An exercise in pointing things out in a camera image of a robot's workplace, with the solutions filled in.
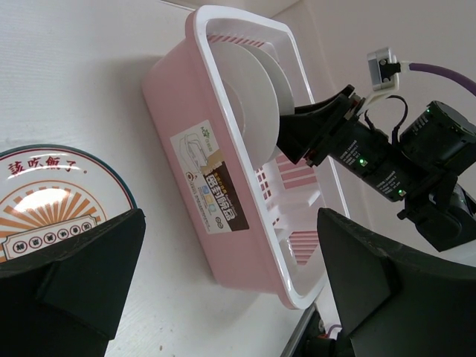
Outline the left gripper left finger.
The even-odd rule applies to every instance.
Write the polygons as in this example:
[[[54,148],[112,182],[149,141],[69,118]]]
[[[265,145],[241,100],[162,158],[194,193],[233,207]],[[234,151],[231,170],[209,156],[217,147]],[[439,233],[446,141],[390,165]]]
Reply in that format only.
[[[1,264],[2,356],[104,356],[144,241],[132,209]]]

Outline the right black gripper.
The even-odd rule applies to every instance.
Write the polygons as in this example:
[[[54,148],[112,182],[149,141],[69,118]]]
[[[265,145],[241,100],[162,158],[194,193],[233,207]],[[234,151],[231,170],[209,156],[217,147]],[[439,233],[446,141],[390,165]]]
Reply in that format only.
[[[372,122],[362,123],[364,100],[347,85],[331,98],[281,115],[277,147],[293,164],[337,161],[391,202],[401,201],[415,182],[415,169]]]

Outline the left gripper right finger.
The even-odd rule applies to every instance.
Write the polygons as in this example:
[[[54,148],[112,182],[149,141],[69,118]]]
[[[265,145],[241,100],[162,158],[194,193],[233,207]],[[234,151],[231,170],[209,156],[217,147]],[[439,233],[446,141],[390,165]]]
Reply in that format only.
[[[474,356],[475,268],[317,216],[342,331],[355,356]]]

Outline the plate with green red rim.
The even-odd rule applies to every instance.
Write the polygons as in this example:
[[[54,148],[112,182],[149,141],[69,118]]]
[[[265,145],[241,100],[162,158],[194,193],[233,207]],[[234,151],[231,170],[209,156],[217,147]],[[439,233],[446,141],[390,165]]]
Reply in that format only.
[[[293,115],[295,100],[292,88],[277,60],[258,47],[252,45],[242,45],[242,47],[250,51],[266,70],[277,96],[280,115]]]

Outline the plate with cloud outline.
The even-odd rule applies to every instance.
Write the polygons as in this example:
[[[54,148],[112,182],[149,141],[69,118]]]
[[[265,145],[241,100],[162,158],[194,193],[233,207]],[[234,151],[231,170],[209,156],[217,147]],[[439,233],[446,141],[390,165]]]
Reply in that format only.
[[[229,42],[210,47],[251,166],[271,160],[278,136],[279,106],[271,78],[246,48]]]

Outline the pink white dish rack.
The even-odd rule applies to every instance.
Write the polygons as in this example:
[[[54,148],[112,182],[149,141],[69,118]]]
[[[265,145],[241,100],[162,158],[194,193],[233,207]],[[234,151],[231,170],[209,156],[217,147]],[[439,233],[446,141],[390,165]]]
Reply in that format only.
[[[335,162],[309,167],[279,155],[251,166],[210,49],[216,42],[270,54],[295,105],[314,102],[287,25],[216,5],[187,17],[185,38],[145,76],[144,98],[217,282],[305,309],[324,286],[317,212],[348,211]]]

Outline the orange sunburst plate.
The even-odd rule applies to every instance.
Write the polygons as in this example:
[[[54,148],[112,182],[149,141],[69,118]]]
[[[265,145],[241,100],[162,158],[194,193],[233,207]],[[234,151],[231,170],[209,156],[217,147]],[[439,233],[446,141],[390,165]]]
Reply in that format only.
[[[1,152],[1,261],[82,234],[137,204],[98,157],[62,145]]]

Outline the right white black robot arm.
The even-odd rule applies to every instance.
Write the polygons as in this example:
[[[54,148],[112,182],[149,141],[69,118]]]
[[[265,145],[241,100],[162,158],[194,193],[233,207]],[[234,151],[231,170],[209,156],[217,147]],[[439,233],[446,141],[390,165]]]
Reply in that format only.
[[[475,200],[459,176],[475,162],[475,126],[440,101],[407,128],[377,129],[348,86],[320,103],[282,115],[277,147],[294,164],[333,158],[390,202],[438,251],[475,239]]]

